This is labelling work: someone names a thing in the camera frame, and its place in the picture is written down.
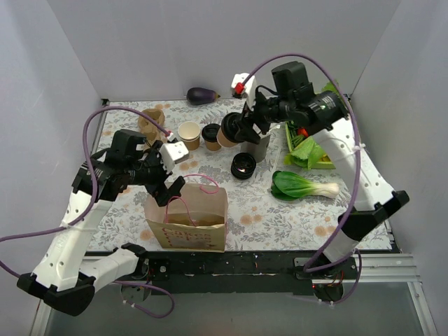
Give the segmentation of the brown paper cup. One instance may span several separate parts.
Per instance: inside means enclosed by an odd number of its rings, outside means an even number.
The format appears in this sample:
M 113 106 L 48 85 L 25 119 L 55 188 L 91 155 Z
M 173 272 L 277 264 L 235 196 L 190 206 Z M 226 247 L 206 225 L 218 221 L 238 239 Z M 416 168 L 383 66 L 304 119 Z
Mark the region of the brown paper cup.
M 221 145 L 218 143 L 217 136 L 221 126 L 216 123 L 211 123 L 203 127 L 202 138 L 204 139 L 205 146 L 209 151 L 218 151 Z
M 238 144 L 235 140 L 235 134 L 237 133 L 238 127 L 228 123 L 222 122 L 220 130 L 218 132 L 217 140 L 221 147 L 231 148 Z

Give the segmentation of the stack of black lids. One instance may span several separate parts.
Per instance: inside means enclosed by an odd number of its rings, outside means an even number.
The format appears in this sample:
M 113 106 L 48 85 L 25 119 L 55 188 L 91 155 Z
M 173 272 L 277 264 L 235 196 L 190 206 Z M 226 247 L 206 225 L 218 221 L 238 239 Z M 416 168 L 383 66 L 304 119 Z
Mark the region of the stack of black lids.
M 238 153 L 232 159 L 230 171 L 232 175 L 240 180 L 252 177 L 256 168 L 256 161 L 249 153 Z

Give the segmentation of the paper bag with pink handles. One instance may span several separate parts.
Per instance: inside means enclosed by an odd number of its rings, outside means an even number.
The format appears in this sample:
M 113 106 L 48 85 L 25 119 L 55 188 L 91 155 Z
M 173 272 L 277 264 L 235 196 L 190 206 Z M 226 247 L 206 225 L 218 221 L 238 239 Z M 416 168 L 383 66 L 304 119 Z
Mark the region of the paper bag with pink handles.
M 144 214 L 149 228 L 163 249 L 180 251 L 225 251 L 228 195 L 211 177 L 200 174 L 209 185 L 187 183 L 181 196 L 159 207 L 147 196 Z

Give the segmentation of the stack of paper cups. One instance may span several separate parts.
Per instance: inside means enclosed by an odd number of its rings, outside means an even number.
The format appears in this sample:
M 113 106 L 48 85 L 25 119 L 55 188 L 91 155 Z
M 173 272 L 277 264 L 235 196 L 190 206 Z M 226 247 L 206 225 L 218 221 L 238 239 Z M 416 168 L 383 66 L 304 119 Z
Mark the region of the stack of paper cups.
M 200 126 L 187 121 L 178 126 L 178 135 L 189 151 L 195 151 L 200 146 Z

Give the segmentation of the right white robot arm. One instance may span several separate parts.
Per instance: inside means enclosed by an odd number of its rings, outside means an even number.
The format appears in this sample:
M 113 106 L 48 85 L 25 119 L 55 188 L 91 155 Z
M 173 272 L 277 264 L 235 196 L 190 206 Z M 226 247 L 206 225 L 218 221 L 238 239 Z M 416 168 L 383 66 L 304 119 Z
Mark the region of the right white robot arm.
M 394 190 L 366 153 L 354 113 L 345 97 L 331 91 L 316 93 L 305 65 L 293 61 L 275 67 L 276 90 L 266 98 L 254 73 L 238 73 L 231 89 L 243 98 L 241 113 L 231 113 L 221 123 L 223 137 L 231 144 L 259 144 L 271 125 L 294 122 L 328 154 L 343 182 L 351 189 L 348 208 L 335 231 L 303 266 L 306 273 L 335 277 L 358 243 L 406 203 L 409 195 Z

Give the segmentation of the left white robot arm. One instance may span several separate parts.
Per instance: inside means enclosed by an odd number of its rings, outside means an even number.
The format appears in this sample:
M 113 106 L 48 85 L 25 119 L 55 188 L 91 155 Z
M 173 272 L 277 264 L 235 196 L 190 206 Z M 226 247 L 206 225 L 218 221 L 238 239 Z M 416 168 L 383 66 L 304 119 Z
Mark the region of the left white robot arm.
M 78 316 L 97 291 L 115 280 L 143 279 L 149 264 L 145 248 L 136 244 L 115 248 L 91 265 L 83 258 L 98 225 L 128 186 L 144 186 L 159 207 L 180 196 L 184 178 L 171 185 L 165 181 L 189 151 L 173 134 L 169 140 L 144 149 L 143 134 L 121 129 L 110 147 L 92 154 L 92 163 L 83 163 L 73 180 L 69 205 L 50 247 L 32 272 L 19 276 L 17 287 L 59 312 Z

